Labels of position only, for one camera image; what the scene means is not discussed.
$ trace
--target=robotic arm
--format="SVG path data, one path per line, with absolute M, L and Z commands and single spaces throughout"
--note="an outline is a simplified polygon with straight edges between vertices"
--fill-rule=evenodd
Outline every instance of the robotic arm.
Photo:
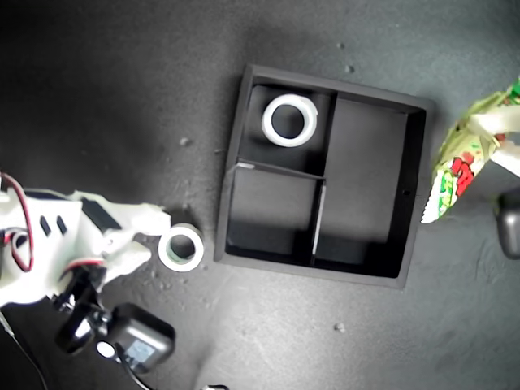
M 68 314 L 55 338 L 63 351 L 78 353 L 95 341 L 104 358 L 120 363 L 149 389 L 138 375 L 173 354 L 175 330 L 130 303 L 108 310 L 98 294 L 106 283 L 150 260 L 150 250 L 134 241 L 137 233 L 162 236 L 170 226 L 170 215 L 155 205 L 112 203 L 79 191 L 24 190 L 0 173 L 0 308 L 48 297 L 56 310 Z

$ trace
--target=black wire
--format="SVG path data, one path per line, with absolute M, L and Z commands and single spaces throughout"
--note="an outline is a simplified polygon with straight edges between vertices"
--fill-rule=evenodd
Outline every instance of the black wire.
M 43 390 L 49 390 L 49 388 L 47 387 L 47 382 L 46 382 L 46 378 L 45 376 L 43 376 L 43 372 L 41 372 L 41 368 L 40 368 L 40 365 L 38 364 L 38 362 L 36 360 L 34 360 L 28 353 L 28 351 L 26 351 L 24 349 L 24 347 L 22 346 L 22 344 L 19 343 L 19 341 L 17 339 L 13 339 L 15 342 L 16 342 L 16 345 L 19 346 L 19 349 L 22 351 L 22 353 L 24 354 L 24 356 L 27 358 L 27 360 L 29 360 L 32 364 L 32 366 L 34 367 L 34 369 L 36 370 L 36 372 L 38 373 L 38 376 L 40 377 L 40 383 L 41 383 L 41 387 L 43 388 Z
M 143 390 L 153 390 L 150 386 L 144 383 L 128 365 L 128 362 L 124 358 L 124 350 L 123 347 L 121 347 L 121 345 L 115 345 L 115 352 L 117 354 L 117 357 L 121 361 L 121 366 L 123 366 L 124 370 L 127 372 L 128 375 L 130 375 L 130 378 L 132 378 L 132 380 L 137 384 L 137 386 L 139 386 Z
M 34 354 L 33 352 L 31 351 L 31 349 L 26 346 L 24 347 L 19 341 L 18 341 L 18 338 L 20 338 L 19 336 L 15 336 L 14 335 L 14 332 L 12 331 L 11 329 L 11 332 L 13 332 L 13 334 L 11 334 L 10 332 L 7 331 L 6 329 L 6 332 L 7 334 L 11 337 L 11 339 L 16 343 L 16 345 L 18 345 L 18 348 L 20 349 L 20 351 L 22 351 L 22 353 L 24 354 L 24 356 L 27 358 L 27 360 L 30 361 L 30 363 L 32 364 L 32 366 L 34 367 L 34 369 L 36 370 L 36 372 L 38 373 L 38 377 L 40 379 L 40 383 L 41 383 L 41 388 L 43 388 L 43 390 L 49 390 L 49 387 L 47 386 L 47 382 L 46 382 L 46 378 L 45 376 L 43 375 L 43 372 L 41 370 L 41 367 L 40 365 L 38 364 L 38 361 L 37 359 L 34 357 Z M 23 338 L 20 338 L 21 341 L 27 345 L 27 342 L 24 341 Z

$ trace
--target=red wire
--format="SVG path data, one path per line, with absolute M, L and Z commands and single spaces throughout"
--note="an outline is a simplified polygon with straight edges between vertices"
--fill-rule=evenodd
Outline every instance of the red wire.
M 29 240 L 29 264 L 26 266 L 24 261 L 18 256 L 18 254 L 12 250 L 13 259 L 16 262 L 16 265 L 23 272 L 30 272 L 34 266 L 34 239 L 33 239 L 33 228 L 31 227 L 31 220 L 29 219 L 29 212 L 27 203 L 25 201 L 25 192 L 20 183 L 18 183 L 15 179 L 9 176 L 7 173 L 0 173 L 0 176 L 15 190 L 16 196 L 18 197 L 19 203 L 22 206 L 22 210 L 24 211 L 25 223 L 27 224 L 27 233 Z
M 103 264 L 102 260 L 82 260 L 80 262 L 72 262 L 70 263 L 67 268 L 65 268 L 65 271 L 63 273 L 69 272 L 70 270 L 76 268 L 76 267 L 82 267 L 82 266 L 98 266 L 100 264 Z

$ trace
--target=tape roll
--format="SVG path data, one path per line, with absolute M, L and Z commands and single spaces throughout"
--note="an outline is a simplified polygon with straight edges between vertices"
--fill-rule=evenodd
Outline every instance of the tape roll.
M 177 236 L 185 236 L 193 242 L 195 251 L 188 258 L 182 258 L 171 247 L 171 240 Z M 162 264 L 177 272 L 188 272 L 201 263 L 204 255 L 204 243 L 202 235 L 189 223 L 178 223 L 161 236 L 158 247 L 159 259 Z
M 301 133 L 294 138 L 285 138 L 276 132 L 273 127 L 273 114 L 280 106 L 293 106 L 301 112 L 303 116 L 303 129 Z M 288 93 L 286 95 L 278 96 L 275 100 L 269 103 L 262 117 L 262 130 L 267 139 L 273 144 L 283 146 L 285 148 L 294 148 L 305 144 L 316 131 L 318 124 L 318 109 L 314 103 L 307 97 Z

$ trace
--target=cable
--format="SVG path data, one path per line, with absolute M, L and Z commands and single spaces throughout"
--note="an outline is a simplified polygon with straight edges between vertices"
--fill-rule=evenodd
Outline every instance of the cable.
M 139 386 L 143 390 L 153 390 L 150 386 L 144 383 L 128 365 L 128 362 L 124 358 L 124 350 L 123 347 L 121 347 L 121 345 L 115 345 L 115 353 L 117 354 L 117 357 L 121 362 L 121 366 L 123 366 L 124 370 L 127 372 L 128 375 L 130 375 L 130 378 L 132 378 L 132 380 L 137 384 L 137 386 Z
M 3 325 L 3 328 L 6 330 L 7 334 L 13 339 L 13 341 L 16 343 L 16 345 L 18 345 L 20 351 L 22 351 L 24 356 L 27 358 L 27 360 L 29 360 L 31 362 L 32 366 L 38 373 L 38 377 L 40 378 L 41 388 L 43 388 L 43 390 L 49 390 L 49 388 L 47 387 L 46 378 L 45 378 L 45 376 L 43 376 L 43 372 L 41 371 L 41 367 L 38 364 L 36 358 L 34 358 L 33 354 L 31 353 L 31 351 L 29 349 L 25 350 L 25 348 L 22 346 L 22 344 L 18 341 L 15 333 L 13 332 L 13 330 L 11 328 L 11 325 L 9 325 L 9 323 L 7 322 L 7 318 L 3 315 L 3 313 L 1 311 L 0 311 L 0 323 Z
M 72 271 L 74 268 L 82 266 L 101 266 L 104 263 L 103 258 L 77 258 L 72 260 L 63 271 L 63 275 L 67 272 Z
M 9 176 L 7 173 L 0 172 L 0 177 L 4 179 L 14 190 L 16 196 L 18 197 L 19 203 L 22 206 L 22 211 L 25 216 L 25 223 L 27 224 L 27 234 L 29 240 L 29 264 L 28 266 L 24 264 L 24 261 L 20 258 L 20 256 L 13 249 L 11 249 L 11 253 L 13 259 L 16 262 L 16 265 L 22 272 L 30 272 L 34 266 L 34 239 L 33 239 L 33 228 L 31 227 L 31 219 L 29 218 L 29 212 L 27 207 L 27 198 L 25 197 L 25 192 L 20 183 L 18 183 L 14 178 Z

